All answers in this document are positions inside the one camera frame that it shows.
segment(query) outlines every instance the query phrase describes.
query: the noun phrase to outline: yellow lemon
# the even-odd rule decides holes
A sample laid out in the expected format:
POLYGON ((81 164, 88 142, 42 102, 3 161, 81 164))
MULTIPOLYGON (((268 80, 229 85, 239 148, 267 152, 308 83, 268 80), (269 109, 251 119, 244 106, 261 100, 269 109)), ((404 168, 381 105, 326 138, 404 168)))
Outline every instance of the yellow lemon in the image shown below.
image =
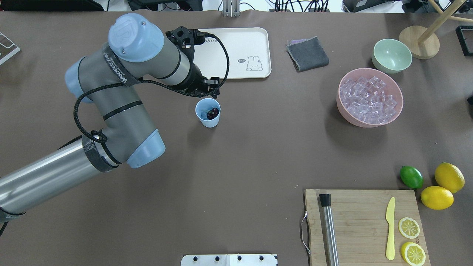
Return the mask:
POLYGON ((421 266, 425 263, 424 249, 414 242, 406 242, 401 247, 403 259, 411 266, 421 266))
POLYGON ((458 167, 451 163, 443 162, 435 169, 435 181, 452 193, 456 193, 465 185, 465 178, 458 167))
POLYGON ((399 220, 399 232, 409 239, 414 239, 419 236, 420 234, 420 227, 419 224, 413 219, 409 217, 404 217, 399 220))
POLYGON ((443 210, 453 204, 453 194, 441 186, 429 186, 420 194, 424 205, 434 210, 443 210))

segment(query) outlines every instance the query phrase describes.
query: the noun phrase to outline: round wooden base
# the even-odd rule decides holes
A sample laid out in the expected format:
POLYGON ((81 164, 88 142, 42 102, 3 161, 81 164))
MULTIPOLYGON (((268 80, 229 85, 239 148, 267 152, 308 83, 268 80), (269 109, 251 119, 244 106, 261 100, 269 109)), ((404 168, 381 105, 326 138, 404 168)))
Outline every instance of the round wooden base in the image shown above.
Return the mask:
POLYGON ((433 33, 425 42, 419 44, 417 40, 427 30, 422 26, 410 26, 399 34, 399 41, 405 44, 412 53, 412 56, 419 59, 430 59, 434 57, 440 49, 440 41, 433 33))

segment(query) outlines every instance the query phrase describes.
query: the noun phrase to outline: logo on robot cap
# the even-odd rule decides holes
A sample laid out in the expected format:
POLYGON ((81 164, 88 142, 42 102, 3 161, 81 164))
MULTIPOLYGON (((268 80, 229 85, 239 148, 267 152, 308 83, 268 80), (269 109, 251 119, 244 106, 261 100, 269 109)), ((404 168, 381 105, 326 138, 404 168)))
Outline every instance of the logo on robot cap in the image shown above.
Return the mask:
POLYGON ((116 63, 107 54, 105 54, 105 59, 107 60, 107 63, 110 65, 110 67, 112 67, 112 70, 115 72, 115 74, 117 74, 118 78, 122 83, 128 81, 125 78, 124 73, 117 68, 116 63))
POLYGON ((114 32, 117 37, 121 38, 120 42, 134 35, 133 26, 131 24, 132 21, 126 20, 119 25, 115 25, 114 32))

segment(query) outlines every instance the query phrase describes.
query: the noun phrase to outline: gray cloth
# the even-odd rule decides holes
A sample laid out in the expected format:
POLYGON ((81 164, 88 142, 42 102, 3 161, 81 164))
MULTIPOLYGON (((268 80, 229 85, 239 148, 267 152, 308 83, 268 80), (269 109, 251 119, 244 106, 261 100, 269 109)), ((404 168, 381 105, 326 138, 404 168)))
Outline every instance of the gray cloth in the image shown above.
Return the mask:
POLYGON ((291 41, 286 48, 292 60, 296 63, 298 71, 323 67, 329 63, 328 56, 320 45, 317 36, 308 40, 291 41))

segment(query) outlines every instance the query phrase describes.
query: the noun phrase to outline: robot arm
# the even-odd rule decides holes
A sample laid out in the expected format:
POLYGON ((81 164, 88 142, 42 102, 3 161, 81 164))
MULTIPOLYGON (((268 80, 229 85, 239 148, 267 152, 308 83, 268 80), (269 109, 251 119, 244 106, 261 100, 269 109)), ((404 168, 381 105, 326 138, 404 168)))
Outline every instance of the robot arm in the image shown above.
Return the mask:
POLYGON ((87 133, 76 118, 81 139, 0 178, 0 222, 123 162, 138 168, 164 153, 158 130, 133 88, 151 82, 144 75, 184 95, 217 97, 226 76, 219 84, 219 78, 203 77, 193 63, 193 46, 203 44, 208 34, 179 27, 166 36, 139 14, 123 15, 110 28, 102 50, 66 71, 68 89, 78 97, 75 110, 81 99, 93 102, 107 127, 87 133))

